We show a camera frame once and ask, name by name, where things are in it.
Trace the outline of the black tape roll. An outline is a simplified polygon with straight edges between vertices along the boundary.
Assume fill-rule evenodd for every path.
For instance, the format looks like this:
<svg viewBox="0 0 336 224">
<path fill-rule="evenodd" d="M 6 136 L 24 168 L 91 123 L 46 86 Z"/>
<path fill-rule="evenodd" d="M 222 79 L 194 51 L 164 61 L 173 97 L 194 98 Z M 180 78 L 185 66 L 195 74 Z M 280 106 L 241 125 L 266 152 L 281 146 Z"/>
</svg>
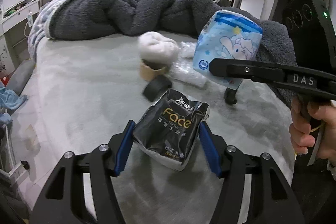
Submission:
<svg viewBox="0 0 336 224">
<path fill-rule="evenodd" d="M 173 83 L 164 75 L 159 75 L 151 80 L 144 88 L 142 95 L 154 102 L 162 93 L 173 86 Z"/>
</svg>

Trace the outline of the small cardboard tape roll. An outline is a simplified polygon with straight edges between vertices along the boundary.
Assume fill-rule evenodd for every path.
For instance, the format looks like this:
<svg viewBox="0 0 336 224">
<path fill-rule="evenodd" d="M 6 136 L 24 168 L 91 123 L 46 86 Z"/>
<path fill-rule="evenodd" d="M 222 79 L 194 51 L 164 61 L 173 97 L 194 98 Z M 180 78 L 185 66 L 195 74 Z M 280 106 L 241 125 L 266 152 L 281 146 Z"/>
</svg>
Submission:
<svg viewBox="0 0 336 224">
<path fill-rule="evenodd" d="M 146 60 L 141 60 L 140 67 L 139 67 L 139 75 L 140 77 L 150 82 L 155 79 L 159 75 L 164 75 L 169 70 L 169 66 L 165 64 L 157 64 L 151 63 Z"/>
</svg>

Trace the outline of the white dressing table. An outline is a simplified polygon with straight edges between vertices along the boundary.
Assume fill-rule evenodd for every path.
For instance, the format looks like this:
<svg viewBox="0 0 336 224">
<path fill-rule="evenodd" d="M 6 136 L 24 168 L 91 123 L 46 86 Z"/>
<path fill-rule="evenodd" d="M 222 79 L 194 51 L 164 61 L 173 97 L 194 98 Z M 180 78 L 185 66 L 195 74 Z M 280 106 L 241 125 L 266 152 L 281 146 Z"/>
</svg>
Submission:
<svg viewBox="0 0 336 224">
<path fill-rule="evenodd" d="M 1 14 L 1 76 L 9 77 L 30 58 L 27 39 L 39 13 L 39 0 L 24 3 L 8 16 Z"/>
</svg>

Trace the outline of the light blue hanging garment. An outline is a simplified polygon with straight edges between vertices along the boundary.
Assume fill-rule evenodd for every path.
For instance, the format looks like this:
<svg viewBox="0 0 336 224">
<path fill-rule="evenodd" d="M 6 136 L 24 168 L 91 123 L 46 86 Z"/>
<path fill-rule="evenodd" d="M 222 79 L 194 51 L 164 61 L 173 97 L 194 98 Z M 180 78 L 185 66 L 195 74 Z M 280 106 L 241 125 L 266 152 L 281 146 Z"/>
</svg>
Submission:
<svg viewBox="0 0 336 224">
<path fill-rule="evenodd" d="M 1 109 L 17 110 L 17 108 L 27 101 L 26 95 L 18 96 L 15 91 L 7 89 L 3 85 L 3 82 L 1 82 L 0 94 Z M 12 121 L 10 114 L 1 112 L 0 121 L 1 125 L 9 124 Z"/>
</svg>

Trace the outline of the white clothes rack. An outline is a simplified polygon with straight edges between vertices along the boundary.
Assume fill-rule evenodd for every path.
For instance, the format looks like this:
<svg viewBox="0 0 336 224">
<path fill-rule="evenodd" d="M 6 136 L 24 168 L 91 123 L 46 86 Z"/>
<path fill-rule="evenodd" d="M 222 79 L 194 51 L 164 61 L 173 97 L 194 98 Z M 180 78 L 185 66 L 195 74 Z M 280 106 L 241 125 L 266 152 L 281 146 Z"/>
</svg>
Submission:
<svg viewBox="0 0 336 224">
<path fill-rule="evenodd" d="M 4 135 L 1 139 L 1 175 L 10 182 L 11 186 L 15 186 L 29 173 L 30 164 L 26 160 L 15 159 L 9 126 L 3 125 L 2 130 Z"/>
</svg>

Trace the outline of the blue tissue pack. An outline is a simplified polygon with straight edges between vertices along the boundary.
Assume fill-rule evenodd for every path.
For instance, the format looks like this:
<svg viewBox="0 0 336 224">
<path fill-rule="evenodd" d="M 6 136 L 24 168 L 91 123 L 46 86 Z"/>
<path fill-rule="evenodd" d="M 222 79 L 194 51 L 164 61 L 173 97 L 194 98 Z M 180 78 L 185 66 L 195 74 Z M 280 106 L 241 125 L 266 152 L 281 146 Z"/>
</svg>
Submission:
<svg viewBox="0 0 336 224">
<path fill-rule="evenodd" d="M 198 37 L 193 69 L 219 85 L 236 90 L 242 80 L 213 76 L 210 62 L 213 59 L 252 60 L 262 36 L 263 29 L 246 16 L 228 10 L 217 11 Z"/>
</svg>

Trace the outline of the bubble wrap piece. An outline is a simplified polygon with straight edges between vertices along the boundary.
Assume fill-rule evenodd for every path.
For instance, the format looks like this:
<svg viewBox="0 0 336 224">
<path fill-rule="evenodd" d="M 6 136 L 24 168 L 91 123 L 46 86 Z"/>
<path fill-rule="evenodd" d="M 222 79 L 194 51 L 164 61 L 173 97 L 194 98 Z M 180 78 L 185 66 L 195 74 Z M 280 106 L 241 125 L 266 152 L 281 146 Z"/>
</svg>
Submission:
<svg viewBox="0 0 336 224">
<path fill-rule="evenodd" d="M 194 57 L 195 48 L 197 46 L 196 42 L 180 42 L 179 46 L 179 55 L 181 58 L 192 59 Z"/>
<path fill-rule="evenodd" d="M 171 65 L 169 73 L 174 80 L 179 80 L 198 88 L 203 88 L 207 83 L 207 78 L 195 71 L 192 62 L 189 60 L 176 61 Z"/>
</svg>

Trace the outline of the white sock ball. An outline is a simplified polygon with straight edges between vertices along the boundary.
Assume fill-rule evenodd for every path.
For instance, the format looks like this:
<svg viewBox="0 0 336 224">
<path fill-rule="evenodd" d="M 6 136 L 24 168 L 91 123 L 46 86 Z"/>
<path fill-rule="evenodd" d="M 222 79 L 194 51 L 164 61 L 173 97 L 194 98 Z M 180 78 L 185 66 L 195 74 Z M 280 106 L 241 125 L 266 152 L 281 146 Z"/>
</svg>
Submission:
<svg viewBox="0 0 336 224">
<path fill-rule="evenodd" d="M 138 37 L 138 50 L 144 61 L 171 65 L 178 58 L 180 47 L 175 40 L 149 31 Z"/>
</svg>

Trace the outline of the dark grey fleece blanket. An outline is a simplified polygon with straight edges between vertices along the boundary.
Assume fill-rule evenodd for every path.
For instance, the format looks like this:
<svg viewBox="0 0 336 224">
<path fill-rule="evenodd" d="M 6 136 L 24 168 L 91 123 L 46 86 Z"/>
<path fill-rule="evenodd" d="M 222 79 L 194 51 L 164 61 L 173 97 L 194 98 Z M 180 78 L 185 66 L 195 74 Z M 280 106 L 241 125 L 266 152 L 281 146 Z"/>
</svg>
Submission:
<svg viewBox="0 0 336 224">
<path fill-rule="evenodd" d="M 222 7 L 212 0 L 64 0 L 45 32 L 55 40 L 89 40 L 165 30 L 197 38 Z"/>
</svg>

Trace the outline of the black tissue pack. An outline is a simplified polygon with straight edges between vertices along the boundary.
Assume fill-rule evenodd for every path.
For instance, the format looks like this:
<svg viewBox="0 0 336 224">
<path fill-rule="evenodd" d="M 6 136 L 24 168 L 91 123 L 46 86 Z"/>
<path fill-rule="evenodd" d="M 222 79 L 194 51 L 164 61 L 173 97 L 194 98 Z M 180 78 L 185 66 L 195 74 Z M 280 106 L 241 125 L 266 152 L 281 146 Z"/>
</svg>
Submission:
<svg viewBox="0 0 336 224">
<path fill-rule="evenodd" d="M 199 125 L 208 117 L 208 103 L 191 101 L 181 92 L 168 89 L 141 117 L 133 137 L 154 160 L 182 171 L 194 149 Z"/>
</svg>

